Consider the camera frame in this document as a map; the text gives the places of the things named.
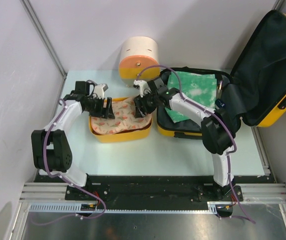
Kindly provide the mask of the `yellow plastic basket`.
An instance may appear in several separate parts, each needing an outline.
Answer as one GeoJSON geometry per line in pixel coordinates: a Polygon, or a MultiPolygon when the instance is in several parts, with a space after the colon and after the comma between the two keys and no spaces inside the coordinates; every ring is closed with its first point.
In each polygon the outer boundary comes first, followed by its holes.
{"type": "MultiPolygon", "coordinates": [[[[116,98],[113,101],[122,101],[126,98],[116,98]]],[[[148,129],[146,132],[132,132],[132,133],[126,133],[126,134],[121,134],[121,133],[117,133],[117,134],[112,134],[112,135],[98,135],[97,133],[95,133],[90,125],[89,125],[89,129],[91,131],[91,133],[96,137],[96,139],[101,142],[101,143],[117,143],[117,142],[127,142],[127,141],[134,141],[134,140],[139,140],[139,139],[143,139],[145,137],[148,136],[151,126],[152,126],[152,121],[153,119],[151,119],[151,122],[144,127],[144,129],[148,129]]]]}

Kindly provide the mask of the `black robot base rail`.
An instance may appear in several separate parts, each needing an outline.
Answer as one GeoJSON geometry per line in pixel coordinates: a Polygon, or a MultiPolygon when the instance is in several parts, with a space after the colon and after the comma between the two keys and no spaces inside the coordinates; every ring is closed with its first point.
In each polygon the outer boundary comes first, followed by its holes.
{"type": "Polygon", "coordinates": [[[90,202],[98,196],[108,207],[148,207],[153,210],[190,210],[207,202],[232,205],[245,192],[266,188],[267,176],[237,176],[232,186],[219,187],[210,176],[89,176],[84,191],[57,178],[37,176],[31,192],[38,199],[90,202]]]}

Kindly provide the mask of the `yellow Pikachu suitcase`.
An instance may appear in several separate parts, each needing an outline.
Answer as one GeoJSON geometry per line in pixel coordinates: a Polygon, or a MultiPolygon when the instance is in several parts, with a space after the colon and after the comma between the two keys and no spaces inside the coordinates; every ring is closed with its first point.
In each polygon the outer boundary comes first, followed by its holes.
{"type": "Polygon", "coordinates": [[[221,100],[232,132],[241,123],[269,127],[286,111],[286,15],[271,10],[263,17],[230,73],[187,66],[174,71],[214,75],[223,81],[221,100]]]}

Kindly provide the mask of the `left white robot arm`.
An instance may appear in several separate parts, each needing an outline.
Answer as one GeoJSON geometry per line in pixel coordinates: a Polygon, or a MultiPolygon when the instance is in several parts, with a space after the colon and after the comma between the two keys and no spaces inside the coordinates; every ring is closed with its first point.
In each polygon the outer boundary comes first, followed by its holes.
{"type": "Polygon", "coordinates": [[[76,81],[75,88],[59,99],[60,112],[41,130],[31,134],[34,166],[49,177],[58,177],[72,187],[83,200],[93,195],[93,187],[87,184],[87,174],[73,163],[67,133],[75,120],[87,112],[95,118],[114,119],[112,98],[105,97],[107,84],[92,80],[76,81]]]}

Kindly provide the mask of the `brown cloth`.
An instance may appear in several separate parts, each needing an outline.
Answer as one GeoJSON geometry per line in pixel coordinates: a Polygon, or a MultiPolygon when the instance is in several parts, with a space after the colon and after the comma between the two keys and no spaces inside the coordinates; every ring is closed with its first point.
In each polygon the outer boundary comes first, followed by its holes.
{"type": "Polygon", "coordinates": [[[140,129],[130,129],[130,130],[125,130],[120,132],[120,134],[127,134],[127,133],[136,133],[136,132],[146,132],[148,130],[148,128],[140,128],[140,129]]]}

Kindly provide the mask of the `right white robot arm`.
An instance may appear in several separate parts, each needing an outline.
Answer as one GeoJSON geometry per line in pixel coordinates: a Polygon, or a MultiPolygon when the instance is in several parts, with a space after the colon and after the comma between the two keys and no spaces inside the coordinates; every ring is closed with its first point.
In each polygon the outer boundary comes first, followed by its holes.
{"type": "Polygon", "coordinates": [[[186,116],[201,128],[202,143],[212,154],[214,166],[214,197],[220,201],[231,195],[232,180],[230,154],[236,152],[235,133],[231,120],[223,108],[214,110],[187,97],[180,89],[167,88],[157,77],[154,80],[135,80],[133,86],[140,94],[134,98],[135,117],[142,118],[158,107],[165,107],[186,116]]]}

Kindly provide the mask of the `tulip print mesh pouch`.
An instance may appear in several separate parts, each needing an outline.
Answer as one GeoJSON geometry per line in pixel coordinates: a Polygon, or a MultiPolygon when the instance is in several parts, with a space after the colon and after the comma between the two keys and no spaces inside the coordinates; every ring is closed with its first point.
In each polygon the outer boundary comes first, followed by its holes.
{"type": "Polygon", "coordinates": [[[152,119],[150,114],[145,117],[135,117],[134,97],[113,101],[112,110],[115,119],[91,117],[89,125],[98,135],[114,135],[124,131],[134,131],[146,127],[152,119]]]}

